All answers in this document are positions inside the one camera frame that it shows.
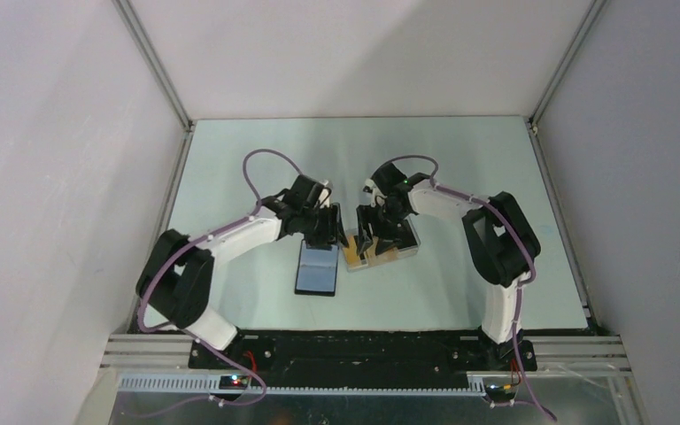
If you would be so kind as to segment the clear plastic card tray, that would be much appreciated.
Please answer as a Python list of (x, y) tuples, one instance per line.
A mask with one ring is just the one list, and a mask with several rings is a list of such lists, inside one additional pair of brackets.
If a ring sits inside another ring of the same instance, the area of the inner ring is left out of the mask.
[(345, 235), (349, 245), (342, 247), (341, 252), (349, 272), (358, 272), (406, 259), (416, 255), (420, 249), (420, 238), (410, 219), (405, 219), (402, 227), (398, 229), (398, 239), (389, 242), (373, 236), (372, 245), (361, 254), (357, 253), (358, 230), (356, 228), (348, 230)]

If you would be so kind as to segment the black card holder wallet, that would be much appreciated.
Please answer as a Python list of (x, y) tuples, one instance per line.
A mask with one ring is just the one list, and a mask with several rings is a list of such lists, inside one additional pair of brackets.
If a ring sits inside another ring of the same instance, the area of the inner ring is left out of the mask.
[(339, 249), (336, 245), (317, 248), (302, 240), (294, 293), (305, 296), (335, 296), (338, 260)]

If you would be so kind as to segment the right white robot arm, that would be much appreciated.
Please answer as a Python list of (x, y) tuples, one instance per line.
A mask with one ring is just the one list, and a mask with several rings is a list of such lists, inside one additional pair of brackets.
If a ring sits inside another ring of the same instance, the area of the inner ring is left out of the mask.
[(413, 242), (412, 215), (457, 220), (478, 274), (490, 284), (480, 330), (481, 362), (501, 370), (515, 357), (509, 340), (520, 332), (522, 286), (535, 278), (540, 242), (515, 197), (505, 191), (482, 199), (437, 182), (429, 174), (406, 175), (392, 162), (365, 182), (370, 201), (356, 209), (356, 252), (380, 255)]

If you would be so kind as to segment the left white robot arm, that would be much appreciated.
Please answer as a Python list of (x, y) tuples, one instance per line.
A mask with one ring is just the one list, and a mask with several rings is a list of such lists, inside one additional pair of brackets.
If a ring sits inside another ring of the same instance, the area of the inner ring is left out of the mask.
[(348, 244), (341, 205), (331, 199), (332, 189), (304, 174), (290, 187), (259, 199), (246, 216), (202, 236), (175, 229), (163, 232), (136, 284), (140, 298), (138, 317), (148, 308), (164, 318), (159, 328), (188, 332), (211, 346), (210, 356), (223, 368), (241, 364), (244, 345), (236, 339), (238, 327), (210, 304), (213, 273), (245, 253), (301, 235), (310, 248), (330, 250)]

